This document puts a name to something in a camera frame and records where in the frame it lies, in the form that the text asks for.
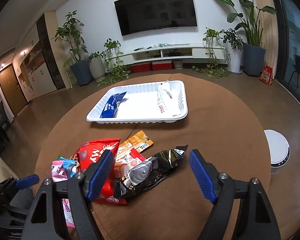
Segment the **white shelf cabinet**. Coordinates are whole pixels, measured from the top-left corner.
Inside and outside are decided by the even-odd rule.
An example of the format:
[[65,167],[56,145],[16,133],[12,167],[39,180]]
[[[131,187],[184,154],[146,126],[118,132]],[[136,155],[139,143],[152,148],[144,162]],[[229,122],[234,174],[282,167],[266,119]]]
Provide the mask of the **white shelf cabinet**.
[[36,25],[21,42],[13,58],[13,68],[27,101],[57,90],[44,59]]

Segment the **red storage box right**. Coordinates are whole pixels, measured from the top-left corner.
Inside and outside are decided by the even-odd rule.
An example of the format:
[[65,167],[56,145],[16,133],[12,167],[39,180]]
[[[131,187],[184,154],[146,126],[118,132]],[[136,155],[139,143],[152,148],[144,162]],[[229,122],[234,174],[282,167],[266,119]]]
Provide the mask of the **red storage box right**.
[[169,70],[173,68],[172,61],[154,61],[152,62],[152,69],[154,71]]

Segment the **black snack bag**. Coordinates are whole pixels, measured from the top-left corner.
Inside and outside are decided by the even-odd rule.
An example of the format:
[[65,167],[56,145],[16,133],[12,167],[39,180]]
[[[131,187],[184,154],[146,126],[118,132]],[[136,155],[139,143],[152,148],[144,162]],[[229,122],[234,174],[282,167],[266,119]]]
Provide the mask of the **black snack bag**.
[[131,199],[174,173],[186,155],[188,145],[176,146],[149,157],[115,180],[114,198]]

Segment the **tall plant blue pot right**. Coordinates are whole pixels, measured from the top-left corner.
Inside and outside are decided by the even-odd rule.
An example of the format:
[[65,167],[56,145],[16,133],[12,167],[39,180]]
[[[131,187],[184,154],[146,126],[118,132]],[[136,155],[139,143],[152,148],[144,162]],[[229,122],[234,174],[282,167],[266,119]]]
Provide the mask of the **tall plant blue pot right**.
[[232,23],[239,19],[235,31],[243,29],[247,41],[243,44],[243,71],[249,76],[259,76],[263,69],[266,50],[262,48],[263,28],[261,27],[260,13],[276,15],[276,9],[265,5],[257,7],[254,0],[238,0],[243,12],[238,12],[232,0],[218,0],[228,5],[232,12],[227,16],[227,22]]

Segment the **white plastic tray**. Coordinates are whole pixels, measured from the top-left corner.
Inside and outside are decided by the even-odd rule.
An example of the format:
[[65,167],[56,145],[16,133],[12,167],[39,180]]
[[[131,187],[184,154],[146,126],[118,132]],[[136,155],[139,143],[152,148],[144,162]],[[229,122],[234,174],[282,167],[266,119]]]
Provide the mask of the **white plastic tray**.
[[[157,103],[157,87],[162,82],[164,81],[117,86],[109,89],[87,114],[86,120],[98,124],[127,124],[173,123],[185,118],[188,114],[188,107],[185,85],[180,80],[169,81],[172,93],[177,97],[179,115],[170,116],[160,113]],[[116,117],[100,118],[101,112],[110,96],[123,92],[126,92],[126,94],[119,105]]]

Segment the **plant in white pot right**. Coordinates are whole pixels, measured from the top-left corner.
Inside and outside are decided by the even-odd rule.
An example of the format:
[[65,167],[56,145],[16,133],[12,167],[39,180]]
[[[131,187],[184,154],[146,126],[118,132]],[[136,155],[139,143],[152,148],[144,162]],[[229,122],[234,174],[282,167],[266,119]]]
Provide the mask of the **plant in white pot right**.
[[228,68],[232,74],[241,74],[241,59],[243,52],[243,40],[234,29],[222,29],[221,40],[227,53]]

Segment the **orange long snack pack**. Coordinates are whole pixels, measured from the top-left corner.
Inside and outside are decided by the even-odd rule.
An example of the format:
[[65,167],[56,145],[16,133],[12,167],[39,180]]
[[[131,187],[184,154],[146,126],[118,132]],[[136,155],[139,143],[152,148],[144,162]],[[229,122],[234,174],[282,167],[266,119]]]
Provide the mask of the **orange long snack pack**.
[[141,153],[143,150],[153,145],[153,141],[142,130],[134,134],[119,145],[117,155],[128,154],[132,149]]

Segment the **trailing vine plant left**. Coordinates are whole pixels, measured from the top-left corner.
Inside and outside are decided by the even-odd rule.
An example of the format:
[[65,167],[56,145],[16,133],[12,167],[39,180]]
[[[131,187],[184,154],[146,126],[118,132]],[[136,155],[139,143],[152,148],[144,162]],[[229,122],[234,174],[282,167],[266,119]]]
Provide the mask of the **trailing vine plant left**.
[[99,78],[96,83],[100,85],[110,85],[128,78],[128,73],[123,69],[123,61],[120,59],[121,43],[118,40],[108,38],[104,43],[104,51],[97,52],[106,67],[104,77]]

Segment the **white red fruit snack pack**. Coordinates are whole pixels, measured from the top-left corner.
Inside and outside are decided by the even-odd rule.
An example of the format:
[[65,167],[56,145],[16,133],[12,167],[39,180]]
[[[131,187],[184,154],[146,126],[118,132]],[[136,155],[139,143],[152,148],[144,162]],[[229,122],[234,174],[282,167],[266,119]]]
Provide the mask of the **white red fruit snack pack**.
[[124,150],[117,154],[114,165],[115,178],[121,178],[130,169],[145,161],[146,158],[135,148]]

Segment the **plant in white pot left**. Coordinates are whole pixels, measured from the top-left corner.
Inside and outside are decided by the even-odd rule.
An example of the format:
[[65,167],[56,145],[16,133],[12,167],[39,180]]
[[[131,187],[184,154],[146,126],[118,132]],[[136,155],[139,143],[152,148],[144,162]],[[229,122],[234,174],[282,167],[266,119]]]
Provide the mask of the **plant in white pot left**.
[[91,53],[88,57],[89,68],[94,80],[99,80],[105,76],[104,65],[103,65],[103,54],[99,51]]

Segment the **white tv console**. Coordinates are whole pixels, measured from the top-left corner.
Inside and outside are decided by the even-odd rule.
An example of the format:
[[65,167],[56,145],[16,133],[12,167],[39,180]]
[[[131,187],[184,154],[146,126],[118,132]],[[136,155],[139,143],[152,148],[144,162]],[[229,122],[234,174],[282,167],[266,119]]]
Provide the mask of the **white tv console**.
[[[217,59],[222,60],[223,54],[215,47]],[[177,44],[169,46],[151,46],[122,52],[120,59],[124,66],[153,61],[208,62],[207,50],[202,44]]]

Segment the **red Mylikes chocolate bag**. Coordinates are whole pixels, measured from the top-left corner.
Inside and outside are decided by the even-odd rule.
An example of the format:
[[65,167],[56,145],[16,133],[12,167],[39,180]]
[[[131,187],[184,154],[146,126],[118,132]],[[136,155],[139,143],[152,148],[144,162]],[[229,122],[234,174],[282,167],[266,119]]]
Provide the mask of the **red Mylikes chocolate bag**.
[[126,205],[126,200],[114,197],[114,164],[120,139],[99,139],[79,146],[71,156],[78,161],[78,172],[85,173],[87,198],[99,204]]

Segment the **brown entrance door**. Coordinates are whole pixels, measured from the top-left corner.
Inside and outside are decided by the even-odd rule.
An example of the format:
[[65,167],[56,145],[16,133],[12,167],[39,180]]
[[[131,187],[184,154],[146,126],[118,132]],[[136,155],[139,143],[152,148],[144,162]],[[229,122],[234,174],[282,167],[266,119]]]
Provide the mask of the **brown entrance door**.
[[21,90],[12,64],[0,71],[0,87],[13,115],[18,115],[27,105],[27,100]]

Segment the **dark blue Tipo cake pack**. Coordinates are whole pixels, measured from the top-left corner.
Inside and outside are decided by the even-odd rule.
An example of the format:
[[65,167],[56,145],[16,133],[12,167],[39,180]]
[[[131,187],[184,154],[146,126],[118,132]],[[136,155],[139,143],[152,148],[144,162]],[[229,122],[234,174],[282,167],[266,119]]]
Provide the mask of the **dark blue Tipo cake pack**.
[[101,112],[100,118],[115,118],[125,94],[126,92],[111,95]]

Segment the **tall plant blue pot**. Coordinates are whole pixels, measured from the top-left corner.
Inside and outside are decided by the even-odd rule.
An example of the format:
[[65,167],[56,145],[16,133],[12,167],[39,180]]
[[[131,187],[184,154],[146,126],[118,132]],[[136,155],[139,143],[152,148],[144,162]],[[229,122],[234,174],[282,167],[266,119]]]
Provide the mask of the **tall plant blue pot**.
[[227,22],[232,23],[239,19],[235,31],[243,29],[247,41],[243,44],[243,71],[249,76],[259,76],[263,69],[266,50],[262,48],[263,28],[261,27],[260,13],[276,15],[276,9],[265,5],[257,7],[254,0],[238,0],[243,12],[238,12],[232,0],[218,0],[228,5],[232,12],[227,16]]
[[93,76],[90,71],[89,60],[84,59],[82,52],[88,54],[85,40],[82,37],[80,27],[84,24],[76,18],[77,10],[68,12],[65,16],[65,22],[56,30],[56,42],[61,40],[69,45],[68,59],[65,65],[70,68],[79,86],[86,86],[93,81]]

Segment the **trailing vine plant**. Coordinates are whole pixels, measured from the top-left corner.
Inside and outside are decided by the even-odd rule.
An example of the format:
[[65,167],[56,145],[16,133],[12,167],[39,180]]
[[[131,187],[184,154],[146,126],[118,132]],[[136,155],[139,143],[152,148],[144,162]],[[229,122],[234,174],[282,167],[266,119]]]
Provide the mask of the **trailing vine plant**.
[[96,83],[100,85],[110,85],[128,78],[128,73],[123,69],[123,61],[120,59],[121,43],[118,40],[108,38],[104,43],[104,51],[97,52],[106,67],[104,77],[99,78]]
[[[209,77],[223,78],[230,75],[231,70],[231,56],[228,49],[222,44],[220,32],[215,29],[206,28],[203,35],[203,46],[207,50],[208,62],[205,70],[193,66],[192,70],[197,73],[205,73]],[[223,59],[217,59],[215,47],[218,47],[222,54]]]

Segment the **light blue snack pack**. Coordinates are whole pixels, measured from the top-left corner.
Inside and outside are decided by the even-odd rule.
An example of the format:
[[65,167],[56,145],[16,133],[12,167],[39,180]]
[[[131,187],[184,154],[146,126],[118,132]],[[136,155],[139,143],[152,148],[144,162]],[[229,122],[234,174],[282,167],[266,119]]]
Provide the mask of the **light blue snack pack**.
[[62,167],[64,168],[67,178],[72,178],[77,173],[77,168],[79,167],[79,162],[73,159],[63,158],[58,156],[58,160],[62,161]]

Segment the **white long snack pack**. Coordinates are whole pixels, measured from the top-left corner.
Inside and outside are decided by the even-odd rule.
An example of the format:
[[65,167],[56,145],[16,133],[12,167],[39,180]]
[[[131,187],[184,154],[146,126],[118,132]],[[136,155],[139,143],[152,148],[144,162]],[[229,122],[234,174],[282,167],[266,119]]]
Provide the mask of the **white long snack pack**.
[[179,115],[177,97],[173,95],[169,81],[158,85],[157,103],[161,114],[170,116]]

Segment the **plant in white pot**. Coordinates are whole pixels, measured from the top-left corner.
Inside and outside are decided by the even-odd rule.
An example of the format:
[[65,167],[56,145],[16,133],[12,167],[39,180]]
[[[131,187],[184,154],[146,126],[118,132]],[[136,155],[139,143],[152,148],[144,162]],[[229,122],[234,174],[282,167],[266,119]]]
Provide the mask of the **plant in white pot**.
[[103,65],[103,54],[99,51],[91,53],[88,57],[89,68],[94,80],[99,80],[105,76],[104,65]]
[[243,40],[234,29],[222,29],[221,40],[227,53],[228,68],[232,74],[241,74],[241,59],[243,52]]

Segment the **trailing vine plant right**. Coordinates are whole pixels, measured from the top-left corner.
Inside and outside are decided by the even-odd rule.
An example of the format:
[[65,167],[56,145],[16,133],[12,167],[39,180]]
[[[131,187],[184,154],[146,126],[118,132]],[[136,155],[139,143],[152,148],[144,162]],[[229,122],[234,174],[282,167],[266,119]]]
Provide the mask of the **trailing vine plant right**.
[[[205,70],[193,66],[192,70],[197,73],[205,73],[209,77],[223,78],[230,75],[231,70],[231,56],[228,49],[222,44],[220,32],[215,29],[206,28],[203,35],[203,46],[207,50],[208,62]],[[215,47],[218,47],[222,54],[223,59],[217,59]]]

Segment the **tall plant blue pot left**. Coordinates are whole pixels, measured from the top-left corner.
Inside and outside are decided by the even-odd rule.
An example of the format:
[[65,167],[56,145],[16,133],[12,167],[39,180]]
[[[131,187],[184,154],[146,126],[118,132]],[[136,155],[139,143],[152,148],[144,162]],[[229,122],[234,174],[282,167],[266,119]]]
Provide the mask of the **tall plant blue pot left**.
[[68,59],[65,65],[70,68],[79,86],[86,86],[93,81],[93,76],[90,71],[89,60],[84,59],[82,52],[88,54],[85,40],[82,37],[80,27],[84,24],[76,18],[77,10],[68,12],[65,16],[65,22],[56,30],[56,42],[61,40],[69,45]]

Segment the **wall mounted black television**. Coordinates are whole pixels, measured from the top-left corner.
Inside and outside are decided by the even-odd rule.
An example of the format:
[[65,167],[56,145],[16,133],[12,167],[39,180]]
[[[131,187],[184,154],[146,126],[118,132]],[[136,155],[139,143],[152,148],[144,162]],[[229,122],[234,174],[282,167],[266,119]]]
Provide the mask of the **wall mounted black television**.
[[114,5],[123,36],[197,26],[193,0],[117,0]]

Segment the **red storage box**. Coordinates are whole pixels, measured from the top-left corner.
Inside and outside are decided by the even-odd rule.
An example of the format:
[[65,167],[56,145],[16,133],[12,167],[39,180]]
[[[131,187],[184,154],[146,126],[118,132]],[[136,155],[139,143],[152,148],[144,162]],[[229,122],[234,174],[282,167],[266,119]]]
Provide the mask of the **red storage box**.
[[148,72],[151,70],[150,62],[136,63],[130,66],[133,73]]
[[154,61],[152,62],[152,69],[154,71],[169,70],[173,68],[172,61]]

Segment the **red storage box left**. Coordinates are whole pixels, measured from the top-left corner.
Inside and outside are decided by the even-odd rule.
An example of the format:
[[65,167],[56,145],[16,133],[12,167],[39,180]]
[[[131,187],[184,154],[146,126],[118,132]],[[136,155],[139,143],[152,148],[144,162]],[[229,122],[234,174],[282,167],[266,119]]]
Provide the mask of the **red storage box left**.
[[130,66],[133,73],[148,72],[151,70],[150,62],[136,63]]

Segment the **red paper bag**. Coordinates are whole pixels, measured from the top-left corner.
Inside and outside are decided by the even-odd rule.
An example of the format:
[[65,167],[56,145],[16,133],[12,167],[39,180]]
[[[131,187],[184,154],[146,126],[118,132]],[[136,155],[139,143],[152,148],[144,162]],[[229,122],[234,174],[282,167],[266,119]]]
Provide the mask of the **red paper bag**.
[[270,86],[273,82],[273,69],[270,66],[264,66],[259,80]]

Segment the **pink lollipop snack pack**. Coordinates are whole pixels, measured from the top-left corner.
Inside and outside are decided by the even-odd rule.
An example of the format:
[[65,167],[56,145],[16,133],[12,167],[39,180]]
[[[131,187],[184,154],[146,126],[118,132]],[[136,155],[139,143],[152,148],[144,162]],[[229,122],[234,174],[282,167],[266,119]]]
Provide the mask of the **pink lollipop snack pack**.
[[[54,160],[51,164],[51,176],[54,182],[60,182],[68,180],[66,172],[62,167],[62,161]],[[75,228],[74,220],[72,217],[70,203],[68,199],[62,199],[64,217],[66,221],[66,225],[70,228]]]

